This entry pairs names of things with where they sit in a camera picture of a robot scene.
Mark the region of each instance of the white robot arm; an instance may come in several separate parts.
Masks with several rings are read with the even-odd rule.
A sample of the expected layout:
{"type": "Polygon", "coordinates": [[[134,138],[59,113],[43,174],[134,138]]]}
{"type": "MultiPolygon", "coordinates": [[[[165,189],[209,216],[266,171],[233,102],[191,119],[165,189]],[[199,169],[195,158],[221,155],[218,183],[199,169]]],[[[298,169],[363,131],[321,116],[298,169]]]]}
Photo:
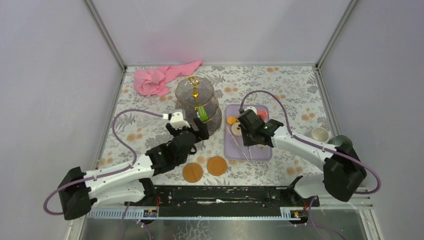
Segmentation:
{"type": "Polygon", "coordinates": [[[163,118],[169,120],[166,129],[174,138],[149,149],[135,162],[86,172],[82,172],[80,167],[69,170],[59,187],[84,181],[59,191],[65,220],[79,218],[92,207],[124,202],[150,203],[155,199],[155,187],[150,178],[184,164],[188,155],[196,153],[195,143],[209,138],[207,125],[195,118],[198,130],[194,130],[181,109],[164,114],[163,118]]]}
{"type": "Polygon", "coordinates": [[[237,119],[246,147],[261,144],[286,150],[323,171],[314,176],[299,176],[290,184],[289,188],[293,188],[304,199],[329,193],[334,198],[347,202],[367,176],[362,166],[327,151],[339,152],[359,161],[349,143],[340,146],[322,143],[291,132],[287,126],[274,119],[265,123],[251,108],[242,110],[237,119]]]}

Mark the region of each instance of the white cup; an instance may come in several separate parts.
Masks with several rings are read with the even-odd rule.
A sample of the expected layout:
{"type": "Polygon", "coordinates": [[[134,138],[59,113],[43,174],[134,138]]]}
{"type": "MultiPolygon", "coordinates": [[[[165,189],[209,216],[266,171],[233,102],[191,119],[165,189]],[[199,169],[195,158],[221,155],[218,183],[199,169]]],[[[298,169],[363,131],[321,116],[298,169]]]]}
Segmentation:
{"type": "Polygon", "coordinates": [[[325,144],[328,143],[331,138],[329,131],[320,126],[312,128],[310,131],[308,131],[306,136],[325,144]]]}

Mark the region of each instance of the table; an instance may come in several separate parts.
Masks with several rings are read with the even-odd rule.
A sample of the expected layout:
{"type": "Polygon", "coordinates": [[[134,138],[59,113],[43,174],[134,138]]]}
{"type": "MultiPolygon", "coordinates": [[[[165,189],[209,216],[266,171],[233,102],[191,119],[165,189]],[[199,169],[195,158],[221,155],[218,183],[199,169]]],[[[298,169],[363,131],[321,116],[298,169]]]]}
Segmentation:
{"type": "MultiPolygon", "coordinates": [[[[175,109],[175,88],[186,77],[177,77],[167,84],[171,93],[165,96],[146,97],[133,88],[134,72],[145,66],[128,67],[119,95],[114,116],[126,109],[143,109],[155,113],[169,113],[175,109]]],[[[239,104],[243,96],[254,90],[266,90],[275,94],[284,104],[291,128],[306,134],[314,127],[330,131],[319,88],[312,66],[200,66],[193,74],[208,78],[215,89],[223,115],[228,104],[239,104]]],[[[263,93],[251,95],[246,104],[265,105],[270,118],[284,123],[284,114],[277,101],[263,93]]],[[[172,136],[165,128],[167,121],[147,114],[125,113],[116,122],[117,134],[137,155],[166,143],[172,136]]],[[[183,178],[186,164],[151,178],[155,185],[232,185],[232,186],[287,186],[299,176],[310,176],[321,171],[306,160],[285,150],[273,149],[272,158],[266,162],[232,161],[226,159],[228,169],[221,176],[208,173],[206,164],[214,156],[224,157],[225,119],[210,139],[196,145],[197,153],[189,155],[186,164],[198,163],[203,167],[200,181],[189,183],[183,178]]],[[[131,152],[120,144],[109,130],[99,169],[131,161],[131,152]]]]}

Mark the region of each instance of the pink cloth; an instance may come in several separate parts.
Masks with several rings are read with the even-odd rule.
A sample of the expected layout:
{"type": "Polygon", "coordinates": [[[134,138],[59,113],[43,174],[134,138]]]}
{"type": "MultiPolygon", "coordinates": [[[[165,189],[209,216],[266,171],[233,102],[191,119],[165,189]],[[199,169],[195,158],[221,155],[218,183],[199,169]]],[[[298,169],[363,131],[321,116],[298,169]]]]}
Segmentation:
{"type": "Polygon", "coordinates": [[[202,61],[195,61],[185,65],[138,69],[134,72],[134,89],[147,97],[166,95],[170,91],[165,84],[178,76],[191,75],[201,63],[202,61]]]}

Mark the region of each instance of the round cork coaster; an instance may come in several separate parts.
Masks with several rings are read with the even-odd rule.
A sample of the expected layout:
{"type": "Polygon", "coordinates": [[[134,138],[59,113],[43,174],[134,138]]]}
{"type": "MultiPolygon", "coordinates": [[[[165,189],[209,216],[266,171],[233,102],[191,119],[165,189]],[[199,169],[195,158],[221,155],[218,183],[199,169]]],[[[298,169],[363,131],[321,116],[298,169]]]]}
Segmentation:
{"type": "Polygon", "coordinates": [[[220,156],[211,157],[207,161],[207,171],[214,176],[221,176],[227,171],[227,162],[220,156]]]}
{"type": "Polygon", "coordinates": [[[237,122],[237,119],[236,119],[236,117],[235,116],[229,116],[229,117],[227,117],[227,119],[226,119],[226,123],[227,124],[229,124],[229,125],[233,125],[233,124],[235,124],[237,122]]]}
{"type": "Polygon", "coordinates": [[[203,176],[203,168],[197,163],[189,163],[182,169],[182,177],[189,183],[199,181],[203,176]]]}

